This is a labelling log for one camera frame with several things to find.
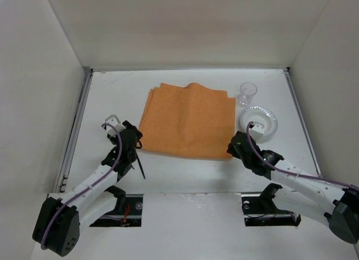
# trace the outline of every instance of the folded cloth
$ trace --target folded cloth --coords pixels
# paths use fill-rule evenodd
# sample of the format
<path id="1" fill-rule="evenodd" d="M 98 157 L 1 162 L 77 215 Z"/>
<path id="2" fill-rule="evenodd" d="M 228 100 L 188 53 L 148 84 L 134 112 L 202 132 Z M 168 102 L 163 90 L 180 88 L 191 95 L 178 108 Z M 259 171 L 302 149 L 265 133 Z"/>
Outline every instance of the folded cloth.
<path id="1" fill-rule="evenodd" d="M 174 156 L 230 159 L 236 100 L 226 91 L 191 83 L 152 89 L 139 130 L 143 149 Z"/>

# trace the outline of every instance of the white plate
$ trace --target white plate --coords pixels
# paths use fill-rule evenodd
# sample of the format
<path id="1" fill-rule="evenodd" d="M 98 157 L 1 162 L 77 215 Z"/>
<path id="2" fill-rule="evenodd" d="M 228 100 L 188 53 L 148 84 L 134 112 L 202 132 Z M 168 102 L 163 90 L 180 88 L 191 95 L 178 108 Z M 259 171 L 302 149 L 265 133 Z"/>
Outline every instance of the white plate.
<path id="1" fill-rule="evenodd" d="M 263 124 L 264 134 L 259 139 L 261 141 L 268 140 L 278 129 L 278 120 L 274 113 L 272 113 L 269 109 L 260 106 L 251 106 L 246 108 L 241 113 L 240 121 L 244 132 L 246 132 L 247 125 L 251 121 Z"/>

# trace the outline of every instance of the clear drinking glass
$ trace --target clear drinking glass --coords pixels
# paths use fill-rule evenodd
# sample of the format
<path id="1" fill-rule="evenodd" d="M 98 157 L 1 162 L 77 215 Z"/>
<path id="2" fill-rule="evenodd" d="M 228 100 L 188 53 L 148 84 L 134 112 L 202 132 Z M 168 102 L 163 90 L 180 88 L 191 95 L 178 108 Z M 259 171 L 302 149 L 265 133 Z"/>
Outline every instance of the clear drinking glass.
<path id="1" fill-rule="evenodd" d="M 257 93 L 257 87 L 251 82 L 242 83 L 240 93 L 237 95 L 237 102 L 240 105 L 248 105 Z"/>

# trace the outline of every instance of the white table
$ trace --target white table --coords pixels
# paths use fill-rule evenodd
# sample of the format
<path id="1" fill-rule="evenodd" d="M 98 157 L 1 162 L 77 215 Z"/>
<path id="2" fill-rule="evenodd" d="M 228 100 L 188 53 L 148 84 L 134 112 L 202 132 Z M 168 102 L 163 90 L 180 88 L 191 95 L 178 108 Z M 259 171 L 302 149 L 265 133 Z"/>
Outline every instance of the white table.
<path id="1" fill-rule="evenodd" d="M 282 70 L 97 72 L 66 190 L 87 178 L 112 148 L 100 127 L 105 118 L 117 114 L 138 126 L 148 92 L 161 82 L 178 86 L 198 82 L 227 90 L 229 96 L 241 83 L 255 83 L 258 93 L 252 105 L 270 109 L 279 122 L 275 137 L 260 144 L 261 149 L 282 154 L 299 168 L 317 174 Z M 237 116 L 242 109 L 237 108 Z M 66 259 L 357 259 L 352 245 L 307 218 L 298 228 L 245 227 L 238 192 L 262 191 L 270 181 L 245 169 L 238 159 L 193 160 L 143 151 L 139 156 L 146 179 L 134 164 L 135 170 L 118 186 L 127 193 L 145 194 L 142 227 L 91 228 Z M 36 244 L 31 259 L 60 257 L 41 251 Z"/>

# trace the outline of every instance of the orange cloth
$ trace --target orange cloth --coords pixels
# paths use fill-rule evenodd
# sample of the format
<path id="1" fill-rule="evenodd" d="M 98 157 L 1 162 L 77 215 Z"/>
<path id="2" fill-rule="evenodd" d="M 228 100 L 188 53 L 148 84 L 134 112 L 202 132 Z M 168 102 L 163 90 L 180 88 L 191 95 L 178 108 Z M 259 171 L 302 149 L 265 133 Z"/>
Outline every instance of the orange cloth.
<path id="1" fill-rule="evenodd" d="M 236 100 L 191 83 L 151 89 L 139 130 L 143 149 L 174 156 L 230 159 Z"/>

